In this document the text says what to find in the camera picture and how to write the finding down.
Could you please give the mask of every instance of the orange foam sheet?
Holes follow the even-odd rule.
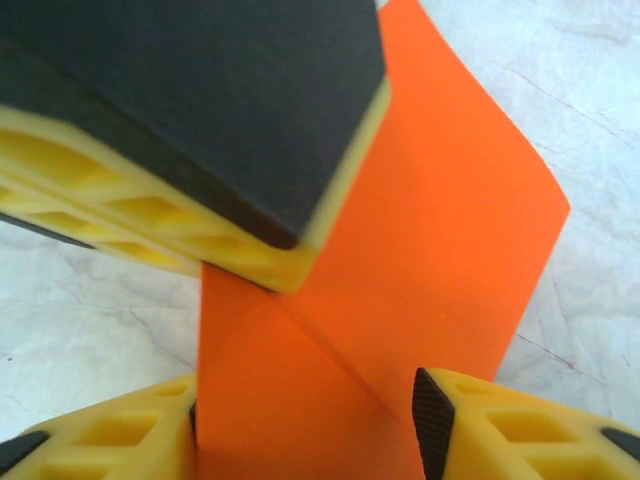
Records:
[[[204,267],[203,479],[420,478],[416,368],[495,375],[568,215],[419,4],[380,21],[391,107],[303,288]]]

